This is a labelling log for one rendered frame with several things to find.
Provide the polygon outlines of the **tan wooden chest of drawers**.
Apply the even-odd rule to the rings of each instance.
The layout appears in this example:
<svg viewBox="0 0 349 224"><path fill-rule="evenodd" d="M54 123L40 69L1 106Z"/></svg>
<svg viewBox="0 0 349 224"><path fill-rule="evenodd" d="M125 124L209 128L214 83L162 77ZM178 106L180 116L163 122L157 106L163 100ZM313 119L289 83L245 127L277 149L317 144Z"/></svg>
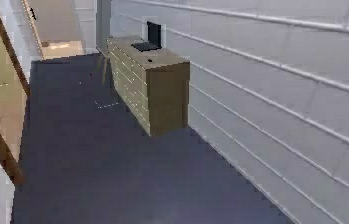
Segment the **tan wooden chest of drawers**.
<svg viewBox="0 0 349 224"><path fill-rule="evenodd" d="M141 41L137 36L107 40L115 90L149 136L185 128L190 62L166 48L140 52L132 47Z"/></svg>

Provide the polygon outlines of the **white room door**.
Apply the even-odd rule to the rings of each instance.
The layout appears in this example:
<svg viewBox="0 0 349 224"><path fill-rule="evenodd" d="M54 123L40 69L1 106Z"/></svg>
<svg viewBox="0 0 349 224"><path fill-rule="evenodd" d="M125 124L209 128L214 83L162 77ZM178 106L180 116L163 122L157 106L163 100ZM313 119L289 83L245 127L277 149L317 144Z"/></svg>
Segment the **white room door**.
<svg viewBox="0 0 349 224"><path fill-rule="evenodd" d="M9 0L9 3L30 57L33 60L42 60L43 52L28 0Z"/></svg>

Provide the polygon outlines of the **black open laptop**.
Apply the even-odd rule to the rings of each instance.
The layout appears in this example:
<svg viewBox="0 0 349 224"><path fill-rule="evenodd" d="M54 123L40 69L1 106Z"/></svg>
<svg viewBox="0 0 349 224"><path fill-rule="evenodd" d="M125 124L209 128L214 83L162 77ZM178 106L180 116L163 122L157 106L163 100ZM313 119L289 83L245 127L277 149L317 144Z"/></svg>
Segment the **black open laptop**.
<svg viewBox="0 0 349 224"><path fill-rule="evenodd" d="M140 52L161 49L161 26L147 21L147 40L141 43L133 43L132 47Z"/></svg>

